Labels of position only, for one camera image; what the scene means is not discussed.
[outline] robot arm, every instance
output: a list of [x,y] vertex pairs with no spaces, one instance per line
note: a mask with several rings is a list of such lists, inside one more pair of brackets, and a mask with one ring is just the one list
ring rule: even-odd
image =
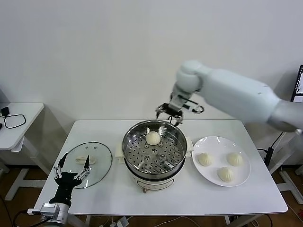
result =
[[264,122],[281,131],[303,129],[303,104],[278,98],[259,81],[227,70],[214,70],[198,61],[186,61],[177,71],[169,104],[156,109],[182,121],[182,107],[196,93],[215,108],[243,121]]
[[48,203],[44,203],[40,209],[27,210],[28,215],[40,214],[44,221],[47,221],[45,226],[48,227],[62,227],[67,223],[72,190],[90,174],[89,156],[87,156],[80,173],[61,172],[67,155],[68,153],[60,159],[58,166],[53,168],[54,180],[58,184],[55,196]]

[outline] steamed bun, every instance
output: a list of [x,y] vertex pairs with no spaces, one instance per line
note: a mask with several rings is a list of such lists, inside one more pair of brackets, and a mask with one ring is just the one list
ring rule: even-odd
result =
[[199,154],[198,161],[203,166],[210,166],[213,163],[212,156],[208,153]]
[[239,153],[230,153],[227,155],[227,161],[232,165],[232,166],[241,166],[243,163],[243,158],[241,154]]
[[158,145],[161,140],[161,136],[156,131],[151,131],[146,135],[146,142],[149,145]]
[[224,182],[231,182],[233,180],[233,171],[228,167],[223,167],[218,170],[218,176]]

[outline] pot handle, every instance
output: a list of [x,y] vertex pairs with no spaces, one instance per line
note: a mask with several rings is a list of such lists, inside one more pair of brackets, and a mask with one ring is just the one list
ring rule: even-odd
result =
[[117,143],[115,157],[118,158],[118,164],[124,164],[124,155],[122,151],[122,142]]
[[191,152],[194,150],[193,142],[190,137],[185,137],[187,143],[186,157],[191,157]]

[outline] white plate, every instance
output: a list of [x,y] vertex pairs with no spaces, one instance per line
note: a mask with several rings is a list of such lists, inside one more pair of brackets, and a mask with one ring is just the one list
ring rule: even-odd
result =
[[[232,166],[227,161],[227,155],[232,152],[240,153],[243,157],[241,166]],[[213,163],[210,166],[203,166],[198,161],[198,155],[209,153],[213,157]],[[219,136],[207,136],[200,139],[194,145],[192,153],[193,162],[199,173],[210,182],[224,187],[235,187],[243,184],[250,175],[250,161],[240,146],[234,142]],[[229,167],[234,173],[234,180],[231,182],[222,181],[217,171],[222,167]]]

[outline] cable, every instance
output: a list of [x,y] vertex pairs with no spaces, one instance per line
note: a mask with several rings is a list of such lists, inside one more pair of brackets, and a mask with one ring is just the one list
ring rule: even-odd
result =
[[302,219],[300,218],[300,216],[294,211],[294,209],[291,208],[291,206],[289,206],[288,204],[286,204],[291,210],[292,212],[297,216],[297,218],[303,223]]
[[265,165],[267,167],[269,166],[270,160],[271,160],[272,155],[274,153],[273,146],[281,138],[280,141],[278,142],[278,145],[277,145],[277,146],[279,146],[279,144],[280,144],[282,138],[284,137],[284,135],[285,135],[284,132],[280,133],[280,135],[278,136],[278,138],[276,138],[276,140],[273,142],[273,144],[267,150],[266,149],[261,149],[261,148],[257,149],[257,150],[262,150],[262,151],[264,151],[266,153],[266,156],[264,158],[264,163],[265,163]]
[[[22,116],[23,117],[23,119],[24,119],[24,122],[23,123],[21,123],[21,124],[19,124],[19,125],[17,125],[17,126],[14,126],[14,127],[8,127],[7,126],[7,124],[6,124],[6,120],[9,118],[9,117],[16,117],[16,116]],[[17,128],[17,127],[20,127],[20,126],[22,126],[22,125],[24,125],[26,122],[27,122],[27,120],[26,120],[26,118],[25,118],[25,116],[23,115],[23,114],[15,114],[15,115],[10,115],[10,116],[0,116],[1,118],[4,118],[4,126],[7,128],[7,129],[14,129],[14,128]]]
[[266,215],[267,217],[269,217],[269,220],[270,220],[270,227],[273,227],[273,220],[271,219],[271,217],[267,214]]
[[276,145],[275,149],[279,146],[280,142],[282,141],[282,139],[283,139],[283,137],[284,137],[285,135],[286,135],[286,133],[284,133],[283,136],[281,136],[281,138],[280,138],[278,144]]
[[29,227],[37,227],[37,226],[42,225],[43,223],[45,223],[45,222],[47,222],[47,221],[49,221],[49,220],[51,220],[51,219],[52,219],[52,218],[47,218],[47,219],[45,219],[45,220],[43,220],[43,221],[38,222],[37,224],[34,224],[34,225],[32,225],[32,226],[29,226]]
[[196,226],[200,227],[193,219],[188,218],[188,217],[185,217],[185,216],[183,216],[183,217],[184,217],[184,218],[187,218],[188,220],[191,220]]
[[158,225],[156,225],[156,226],[153,226],[153,227],[158,227],[158,226],[163,225],[163,224],[165,224],[165,223],[169,223],[169,222],[175,221],[175,220],[177,220],[177,219],[179,219],[179,218],[187,218],[188,220],[190,220],[191,222],[193,222],[197,227],[200,227],[193,219],[188,218],[188,217],[185,217],[185,216],[177,217],[177,218],[175,218],[175,219],[173,219],[173,220],[162,222],[162,223],[160,223],[160,224],[158,224]]
[[92,216],[93,218],[95,218],[95,219],[100,219],[100,218],[103,218],[103,217],[106,217],[106,216]]
[[105,226],[105,225],[108,223],[109,219],[110,219],[110,216],[108,216],[108,219],[107,219],[107,221],[103,224],[103,226]]
[[169,122],[171,123],[171,121],[172,121],[172,116],[169,116],[167,120],[169,120]]
[[270,146],[271,148],[273,148],[274,144],[278,141],[278,139],[283,135],[284,132],[280,133],[280,135],[278,136],[278,138],[275,140],[275,142],[273,142],[273,144]]
[[8,207],[6,206],[6,203],[5,203],[4,199],[2,198],[2,196],[0,196],[0,199],[2,200],[2,202],[3,202],[4,206],[5,206],[5,210],[6,210],[7,214],[8,214],[10,224],[11,224],[12,227],[14,227],[14,226],[13,226],[13,222],[11,221],[10,214],[9,214],[9,209],[8,209]]
[[261,148],[260,148],[260,149],[257,149],[257,150],[262,150],[262,151],[265,151],[265,153],[267,153],[267,150],[265,150],[265,149],[261,149]]
[[[193,103],[193,104],[197,105],[197,108],[200,108],[200,110],[197,110],[197,108],[196,108],[196,109],[193,108],[193,109],[191,110],[191,112],[193,112],[194,114],[200,114],[200,113],[203,113],[203,112],[204,112],[204,107],[201,106],[201,105],[199,105],[199,103],[196,103],[196,102],[194,102],[194,101],[192,101],[192,100],[190,100],[190,99],[188,99],[188,98],[185,98],[185,97],[183,97],[182,95],[178,95],[178,97],[179,97],[179,98],[182,98],[183,100],[186,100],[186,102]],[[189,110],[190,106],[187,105],[186,102],[185,102],[185,104],[183,104],[182,107],[184,107],[184,108],[186,108],[186,109]]]
[[[17,224],[16,224],[16,220],[17,220],[17,217],[18,217],[20,214],[27,214],[27,210],[21,210],[21,211],[19,211],[19,212],[14,216],[14,219],[13,219],[13,227],[18,227]],[[33,225],[31,225],[31,226],[28,226],[28,227],[37,227],[37,226],[39,226],[39,225],[41,225],[41,224],[43,224],[43,223],[45,223],[45,222],[47,222],[47,221],[49,221],[49,220],[51,220],[51,219],[52,219],[52,218],[47,218],[47,219],[45,219],[45,220],[43,220],[43,221],[41,221],[41,222],[38,222],[38,223],[33,224]]]
[[181,217],[177,217],[177,218],[175,218],[175,219],[173,219],[173,220],[170,220],[170,221],[162,222],[162,223],[160,223],[160,224],[158,224],[158,225],[156,225],[156,226],[154,226],[154,227],[158,227],[158,226],[163,225],[163,224],[165,224],[165,223],[169,223],[169,222],[175,221],[175,220],[177,220],[177,219],[179,219],[179,218],[181,218]]

